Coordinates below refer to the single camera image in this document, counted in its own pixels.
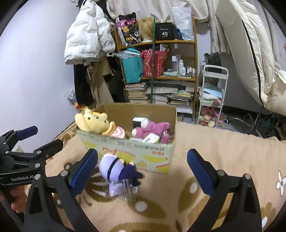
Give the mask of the person left hand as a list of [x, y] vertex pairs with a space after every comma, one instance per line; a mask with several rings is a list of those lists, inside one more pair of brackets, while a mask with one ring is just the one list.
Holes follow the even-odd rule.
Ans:
[[17, 213], [24, 213], [27, 204], [27, 195], [24, 186], [16, 186], [11, 189], [10, 194], [14, 197], [14, 202], [11, 203], [12, 210]]

